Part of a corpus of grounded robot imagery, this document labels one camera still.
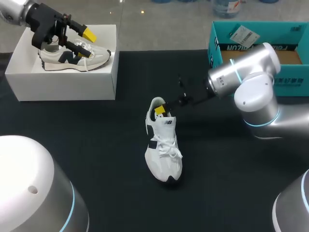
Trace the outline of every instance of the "yellow gripper tip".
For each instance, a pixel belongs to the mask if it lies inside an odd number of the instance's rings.
[[[89,28],[86,28],[86,30],[83,33],[83,38],[91,41],[91,42],[95,42],[97,40],[97,37],[94,35],[94,33],[91,32],[91,30]]]

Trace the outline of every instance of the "shoe lace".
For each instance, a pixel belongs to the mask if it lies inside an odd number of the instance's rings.
[[[94,51],[92,50],[91,45],[88,44],[88,43],[86,43],[85,41],[82,41],[82,40],[79,40],[79,39],[76,39],[76,40],[74,41],[74,44],[75,44],[76,46],[79,46],[79,45],[80,45],[80,46],[82,46],[84,49],[86,49],[87,51],[91,52],[92,55],[90,55],[90,58],[83,57],[84,66],[85,66],[85,68],[86,68],[86,71],[89,72],[89,71],[88,71],[88,68],[87,68],[87,60],[86,60],[86,59],[92,59],[92,58],[95,56],[95,53],[94,53]]]
[[[171,142],[161,139],[156,134],[154,135],[154,138],[158,141],[159,152],[161,156],[169,155],[171,158],[175,157],[179,157],[181,159],[183,158],[180,150],[176,147],[176,139],[174,140],[174,142]]]

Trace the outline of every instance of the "barcode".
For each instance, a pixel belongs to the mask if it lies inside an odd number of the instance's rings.
[[[249,34],[241,41],[241,45],[242,45],[244,42],[246,42],[247,39],[249,39],[249,37],[252,36],[252,34],[253,34],[252,31],[249,32]]]

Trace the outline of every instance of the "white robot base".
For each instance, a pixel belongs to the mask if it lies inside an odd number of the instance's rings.
[[[87,207],[38,142],[0,137],[0,231],[88,232]]]
[[[272,221],[276,232],[308,232],[309,178],[304,173],[276,198],[272,209]]]

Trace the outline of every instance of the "sneaker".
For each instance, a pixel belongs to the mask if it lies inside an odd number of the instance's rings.
[[[154,98],[146,116],[149,137],[146,163],[151,173],[161,182],[174,183],[182,174],[182,154],[178,149],[175,133],[176,117],[170,113],[157,115],[155,108],[164,104],[162,98]]]
[[[42,51],[39,50],[43,68],[46,71],[76,69],[81,72],[88,72],[101,67],[110,59],[112,54],[110,50],[90,45],[82,40],[76,39],[74,44],[80,45],[91,52],[90,57],[76,56],[71,50],[54,43],[47,45]]]

